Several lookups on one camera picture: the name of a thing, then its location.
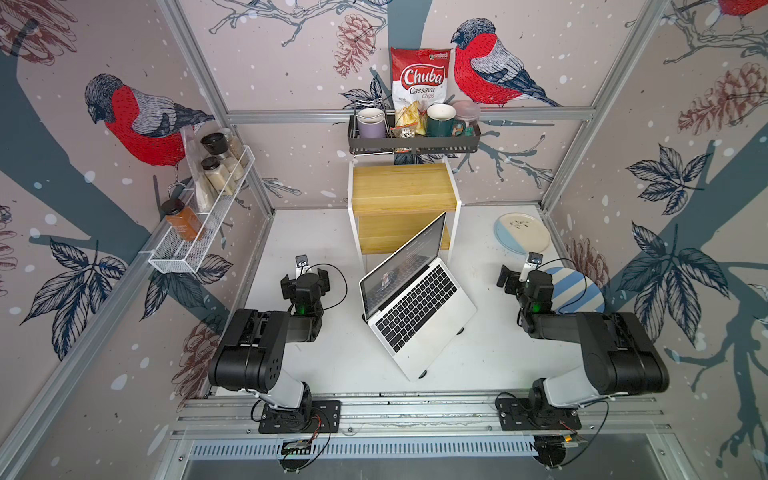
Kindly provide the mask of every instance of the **green mug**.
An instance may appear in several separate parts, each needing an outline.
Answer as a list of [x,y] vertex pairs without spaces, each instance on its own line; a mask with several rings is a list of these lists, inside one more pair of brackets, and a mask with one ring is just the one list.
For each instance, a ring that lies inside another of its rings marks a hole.
[[427,137],[458,137],[467,124],[457,120],[456,109],[448,104],[434,104],[427,108]]

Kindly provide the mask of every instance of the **laptop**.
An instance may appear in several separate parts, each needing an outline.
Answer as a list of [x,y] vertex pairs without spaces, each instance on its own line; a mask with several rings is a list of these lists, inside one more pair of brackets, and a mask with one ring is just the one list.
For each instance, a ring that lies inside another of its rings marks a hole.
[[365,320],[411,382],[477,311],[438,258],[445,215],[360,280]]

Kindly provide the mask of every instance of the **red bird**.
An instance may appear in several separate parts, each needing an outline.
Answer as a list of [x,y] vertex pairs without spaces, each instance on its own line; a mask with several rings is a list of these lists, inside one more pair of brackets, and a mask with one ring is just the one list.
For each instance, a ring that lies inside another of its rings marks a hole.
[[523,62],[504,48],[490,20],[467,20],[453,34],[451,43],[456,44],[456,84],[475,103],[501,107],[516,98],[535,98],[560,106],[531,80]]
[[762,8],[768,5],[768,0],[698,0],[698,2],[680,7],[679,11],[685,12],[689,8],[693,8],[704,3],[717,4],[717,7],[720,10],[713,24],[710,25],[710,27],[705,31],[712,31],[717,22],[723,17],[723,15],[731,15],[733,17],[739,17],[741,28],[736,33],[741,33],[745,30],[752,30],[752,27],[744,25],[744,15],[752,13],[758,8]]
[[178,164],[184,159],[181,128],[214,119],[168,97],[142,93],[105,73],[88,82],[85,104],[94,123],[103,120],[134,157],[149,165]]

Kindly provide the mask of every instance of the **purple mug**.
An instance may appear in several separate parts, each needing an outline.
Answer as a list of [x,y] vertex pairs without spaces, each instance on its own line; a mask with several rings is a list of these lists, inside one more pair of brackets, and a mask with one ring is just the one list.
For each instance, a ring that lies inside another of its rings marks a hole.
[[381,108],[363,108],[357,114],[360,138],[386,137],[386,115]]

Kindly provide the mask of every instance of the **laptop keyboard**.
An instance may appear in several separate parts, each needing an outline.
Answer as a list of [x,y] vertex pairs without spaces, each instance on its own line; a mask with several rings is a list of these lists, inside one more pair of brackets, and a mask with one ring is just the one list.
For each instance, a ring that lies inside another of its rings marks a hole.
[[438,265],[401,298],[376,327],[397,353],[454,293],[456,286]]

